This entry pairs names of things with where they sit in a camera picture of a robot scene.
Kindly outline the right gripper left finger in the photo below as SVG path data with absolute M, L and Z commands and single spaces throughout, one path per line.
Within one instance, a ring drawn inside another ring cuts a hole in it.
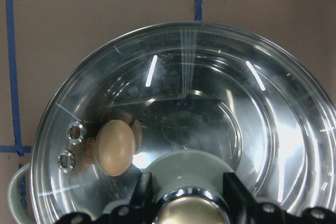
M 88 214 L 72 212 L 61 217 L 56 223 L 146 223 L 152 205 L 152 174 L 140 175 L 127 204 L 114 207 L 108 214 L 92 220 Z

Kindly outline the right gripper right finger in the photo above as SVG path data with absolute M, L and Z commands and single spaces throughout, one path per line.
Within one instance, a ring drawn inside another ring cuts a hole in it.
M 223 198 L 231 223 L 335 223 L 335 212 L 310 207 L 292 215 L 271 202 L 258 202 L 233 172 L 223 174 Z

